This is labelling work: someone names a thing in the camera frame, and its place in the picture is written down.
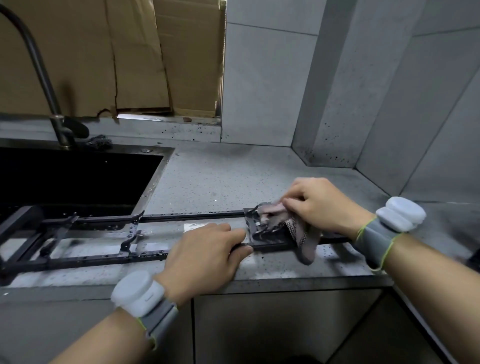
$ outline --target sink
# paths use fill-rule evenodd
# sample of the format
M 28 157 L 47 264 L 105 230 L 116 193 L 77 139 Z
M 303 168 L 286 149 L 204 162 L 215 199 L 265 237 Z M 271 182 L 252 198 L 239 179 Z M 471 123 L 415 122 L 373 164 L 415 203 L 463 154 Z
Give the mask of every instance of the sink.
M 45 218 L 137 214 L 172 151 L 124 145 L 107 152 L 64 151 L 55 142 L 0 140 L 0 223 L 25 205 L 41 206 Z

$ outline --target faucet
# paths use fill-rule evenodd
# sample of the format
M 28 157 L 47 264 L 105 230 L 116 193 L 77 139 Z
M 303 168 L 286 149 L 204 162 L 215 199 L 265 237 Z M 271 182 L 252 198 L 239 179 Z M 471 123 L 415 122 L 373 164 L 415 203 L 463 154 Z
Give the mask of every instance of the faucet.
M 0 13 L 10 20 L 10 22 L 17 28 L 25 42 L 25 45 L 32 59 L 33 67 L 35 68 L 36 75 L 42 86 L 43 93 L 47 99 L 48 106 L 50 108 L 50 122 L 52 123 L 53 130 L 57 137 L 59 146 L 64 150 L 74 149 L 76 144 L 73 137 L 88 138 L 90 132 L 88 128 L 81 122 L 68 117 L 63 116 L 60 110 L 60 105 L 53 90 L 52 82 L 48 76 L 48 72 L 45 69 L 42 55 L 36 45 L 36 42 L 32 36 L 32 33 L 25 25 L 25 23 L 9 8 L 3 5 L 0 1 Z

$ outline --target patterned cloth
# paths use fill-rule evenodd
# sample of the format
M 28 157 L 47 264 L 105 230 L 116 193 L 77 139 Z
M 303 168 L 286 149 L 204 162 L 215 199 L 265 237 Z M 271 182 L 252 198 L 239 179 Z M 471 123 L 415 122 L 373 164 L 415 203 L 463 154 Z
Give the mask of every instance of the patterned cloth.
M 267 224 L 269 230 L 286 225 L 293 240 L 297 243 L 297 256 L 306 265 L 315 260 L 315 250 L 322 233 L 316 227 L 307 224 L 300 216 L 288 211 L 282 203 L 265 203 L 258 206 L 260 221 Z

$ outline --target wrist strap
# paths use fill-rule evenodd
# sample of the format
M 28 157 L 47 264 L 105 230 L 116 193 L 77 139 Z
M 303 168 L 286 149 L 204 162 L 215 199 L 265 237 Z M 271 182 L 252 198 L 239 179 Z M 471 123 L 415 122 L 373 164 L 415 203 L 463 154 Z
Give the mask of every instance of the wrist strap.
M 158 344 L 165 336 L 168 327 L 177 317 L 177 314 L 177 306 L 169 300 L 163 299 L 148 314 L 137 318 L 146 331 L 145 337 L 152 340 L 154 344 L 153 350 L 157 349 Z
M 401 234 L 376 218 L 360 229 L 353 247 L 365 256 L 372 271 L 378 271 L 382 269 L 395 239 Z

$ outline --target stone countertop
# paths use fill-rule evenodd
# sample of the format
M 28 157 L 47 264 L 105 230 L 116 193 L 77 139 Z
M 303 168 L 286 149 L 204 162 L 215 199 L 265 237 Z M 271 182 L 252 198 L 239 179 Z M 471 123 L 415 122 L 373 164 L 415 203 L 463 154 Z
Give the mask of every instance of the stone countertop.
M 157 140 L 117 138 L 119 144 L 158 145 Z M 346 168 L 307 167 L 286 147 L 250 146 L 224 143 L 164 141 L 174 147 L 162 177 L 145 210 L 146 214 L 198 213 L 238 210 L 262 201 L 278 199 L 294 178 L 327 177 L 354 201 L 369 209 L 383 206 L 388 196 L 358 171 Z M 215 220 L 244 227 L 242 218 Z M 188 223 L 208 222 L 188 221 Z M 184 232 L 183 222 L 141 224 L 137 252 L 170 248 Z M 75 244 L 65 239 L 52 257 L 111 254 L 118 252 L 118 238 L 106 232 L 101 239 L 82 238 Z M 5 258 L 20 239 L 11 239 L 0 253 Z M 11 288 L 112 286 L 134 270 L 152 273 L 164 262 L 132 263 L 100 267 L 63 269 L 19 275 Z M 386 275 L 373 275 L 363 258 L 349 244 L 319 245 L 310 266 L 301 264 L 293 252 L 254 253 L 242 262 L 225 293 L 344 289 L 391 285 Z

